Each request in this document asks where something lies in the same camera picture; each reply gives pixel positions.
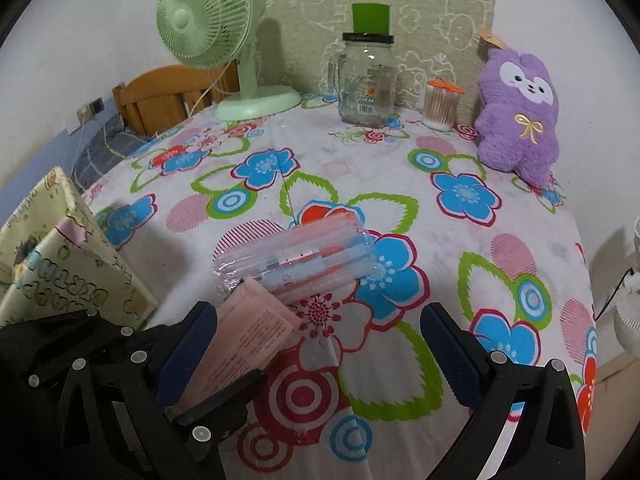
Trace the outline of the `wall power outlet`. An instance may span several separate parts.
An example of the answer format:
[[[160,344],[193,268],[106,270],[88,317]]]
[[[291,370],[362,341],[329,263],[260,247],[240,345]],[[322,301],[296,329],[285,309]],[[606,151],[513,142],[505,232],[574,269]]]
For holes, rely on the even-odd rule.
[[[96,118],[96,115],[101,114],[105,110],[104,101],[102,98],[91,101],[90,103],[83,105],[81,108],[78,108],[76,115],[78,118],[78,122],[81,125],[86,122],[90,122]]]

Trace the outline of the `green desk fan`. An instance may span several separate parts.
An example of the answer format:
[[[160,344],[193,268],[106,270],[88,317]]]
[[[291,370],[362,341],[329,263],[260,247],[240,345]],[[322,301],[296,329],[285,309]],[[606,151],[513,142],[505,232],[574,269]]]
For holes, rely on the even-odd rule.
[[[302,100],[289,86],[257,82],[257,29],[264,13],[264,0],[157,0],[158,33],[182,64],[208,70],[235,62],[240,90],[224,98],[216,110],[225,122],[272,116]]]

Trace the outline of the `green cup on jar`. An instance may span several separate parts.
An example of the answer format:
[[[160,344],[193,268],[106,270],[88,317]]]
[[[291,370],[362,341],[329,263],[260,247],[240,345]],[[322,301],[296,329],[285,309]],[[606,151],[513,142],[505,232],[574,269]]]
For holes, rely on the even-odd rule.
[[[353,3],[352,31],[356,34],[388,36],[390,7],[384,3]]]

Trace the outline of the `white standing fan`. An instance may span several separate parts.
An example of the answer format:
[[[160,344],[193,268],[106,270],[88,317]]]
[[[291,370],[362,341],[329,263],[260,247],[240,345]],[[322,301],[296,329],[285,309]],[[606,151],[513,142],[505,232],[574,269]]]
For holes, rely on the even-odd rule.
[[[597,315],[599,364],[639,356],[639,219],[634,220],[634,258]]]

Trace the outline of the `purple plush bunny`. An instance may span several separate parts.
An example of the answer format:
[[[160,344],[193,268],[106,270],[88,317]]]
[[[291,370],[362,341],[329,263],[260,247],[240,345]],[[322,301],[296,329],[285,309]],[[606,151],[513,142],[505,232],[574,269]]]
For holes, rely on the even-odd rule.
[[[559,159],[559,98],[547,67],[530,53],[491,48],[478,76],[483,107],[474,122],[478,159],[546,188]]]

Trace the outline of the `floral tablecloth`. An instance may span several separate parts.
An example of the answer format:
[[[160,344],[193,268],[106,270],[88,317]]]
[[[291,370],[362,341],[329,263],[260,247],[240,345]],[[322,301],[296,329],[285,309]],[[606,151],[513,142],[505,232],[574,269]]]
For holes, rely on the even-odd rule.
[[[485,167],[475,136],[411,112],[349,127],[326,96],[249,122],[204,110],[85,192],[160,324],[213,299],[228,248],[336,214],[366,230],[376,271],[294,304],[298,331],[221,445],[229,478],[427,477],[468,418],[420,334],[432,301],[514,362],[562,360],[589,425],[597,333],[566,194]]]

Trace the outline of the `glass mason jar mug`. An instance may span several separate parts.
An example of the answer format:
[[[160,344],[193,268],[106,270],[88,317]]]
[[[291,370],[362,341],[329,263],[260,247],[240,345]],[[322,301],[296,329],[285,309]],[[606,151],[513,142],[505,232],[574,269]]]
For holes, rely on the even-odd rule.
[[[337,97],[343,122],[381,127],[395,109],[394,37],[344,32],[343,47],[329,59],[328,92]]]

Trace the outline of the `green patterned wall board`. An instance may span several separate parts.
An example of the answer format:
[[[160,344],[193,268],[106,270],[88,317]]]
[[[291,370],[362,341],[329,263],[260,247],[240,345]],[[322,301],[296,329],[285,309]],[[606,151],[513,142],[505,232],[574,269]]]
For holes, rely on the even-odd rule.
[[[390,33],[398,68],[396,102],[422,110],[425,85],[439,78],[462,88],[459,122],[480,111],[477,77],[485,62],[480,29],[491,28],[496,0],[264,0],[257,31],[260,84],[286,84],[300,92],[328,88],[328,64],[352,30],[352,5],[390,8]]]

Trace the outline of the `cotton swab jar orange lid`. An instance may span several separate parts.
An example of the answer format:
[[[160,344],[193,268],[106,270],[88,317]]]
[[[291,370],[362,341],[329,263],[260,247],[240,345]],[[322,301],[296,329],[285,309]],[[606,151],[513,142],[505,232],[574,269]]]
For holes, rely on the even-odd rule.
[[[448,132],[457,120],[460,96],[465,91],[452,82],[434,78],[426,82],[422,122],[427,128]]]

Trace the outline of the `yellow cartoon storage box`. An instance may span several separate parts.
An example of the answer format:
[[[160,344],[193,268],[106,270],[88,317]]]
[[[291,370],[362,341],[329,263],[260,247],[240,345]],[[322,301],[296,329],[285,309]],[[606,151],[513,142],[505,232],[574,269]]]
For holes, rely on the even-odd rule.
[[[1,324],[93,310],[138,328],[157,301],[109,242],[60,167],[1,228]]]

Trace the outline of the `pink paper packet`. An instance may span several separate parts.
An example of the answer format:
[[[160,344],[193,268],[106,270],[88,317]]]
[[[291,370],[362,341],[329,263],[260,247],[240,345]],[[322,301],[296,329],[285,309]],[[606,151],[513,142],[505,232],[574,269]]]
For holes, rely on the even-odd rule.
[[[252,370],[264,370],[300,325],[300,318],[248,278],[218,309],[216,333],[180,399],[168,408],[174,419]]]

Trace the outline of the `grey plaid pillow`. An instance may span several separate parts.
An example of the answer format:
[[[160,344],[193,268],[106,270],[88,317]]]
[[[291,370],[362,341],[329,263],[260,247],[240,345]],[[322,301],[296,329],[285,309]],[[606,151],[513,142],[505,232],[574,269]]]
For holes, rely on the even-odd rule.
[[[70,176],[74,185],[81,193],[88,191],[97,180],[145,144],[145,138],[137,136],[122,116],[110,118],[80,150]]]

